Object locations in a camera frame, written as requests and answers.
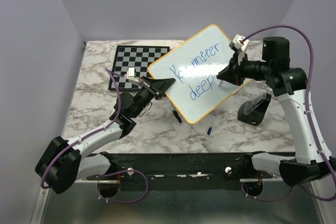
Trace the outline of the yellow framed whiteboard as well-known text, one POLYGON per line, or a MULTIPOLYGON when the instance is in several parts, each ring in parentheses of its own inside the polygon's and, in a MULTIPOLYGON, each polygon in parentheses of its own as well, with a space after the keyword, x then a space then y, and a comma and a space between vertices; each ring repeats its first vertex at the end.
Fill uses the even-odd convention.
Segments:
POLYGON ((216 78, 233 56, 229 38, 211 24, 148 67, 154 79, 174 78, 166 95, 189 124, 195 124, 240 87, 216 78))

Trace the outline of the blue marker cap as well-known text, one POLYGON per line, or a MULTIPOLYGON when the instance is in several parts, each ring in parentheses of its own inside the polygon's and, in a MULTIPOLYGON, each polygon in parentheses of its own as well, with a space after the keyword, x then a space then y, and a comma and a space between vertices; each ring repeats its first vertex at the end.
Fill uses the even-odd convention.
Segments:
POLYGON ((212 127, 209 127, 209 129, 207 130, 207 135, 210 135, 212 132, 212 127))

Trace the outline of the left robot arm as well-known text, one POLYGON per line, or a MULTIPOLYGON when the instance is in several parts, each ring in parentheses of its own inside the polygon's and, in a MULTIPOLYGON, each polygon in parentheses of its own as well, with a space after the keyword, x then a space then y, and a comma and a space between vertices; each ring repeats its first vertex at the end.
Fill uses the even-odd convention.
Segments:
POLYGON ((67 140, 61 136, 53 138, 35 167, 35 173, 41 177, 41 187, 61 194, 84 177, 101 175, 104 179, 112 179, 117 171, 115 164, 104 155, 94 155, 93 152, 127 136, 136 125, 134 119, 152 99, 165 97, 174 82, 174 78, 141 77, 141 88, 135 95, 117 93, 114 112, 103 124, 67 140))

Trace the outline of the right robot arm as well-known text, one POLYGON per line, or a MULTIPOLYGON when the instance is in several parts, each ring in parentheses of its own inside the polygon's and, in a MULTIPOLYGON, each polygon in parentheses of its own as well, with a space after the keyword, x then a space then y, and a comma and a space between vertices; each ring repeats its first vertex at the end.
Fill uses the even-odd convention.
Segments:
POLYGON ((247 45, 248 40, 241 35, 231 40, 229 47, 234 54, 217 78, 237 86, 242 85, 246 78, 265 81, 285 112, 295 156, 256 153, 242 163, 242 173, 252 178, 265 171, 280 176, 291 187, 330 175, 335 170, 335 158, 318 127, 306 73, 301 68, 289 66, 289 40, 284 37, 264 38, 261 61, 248 60, 247 45))

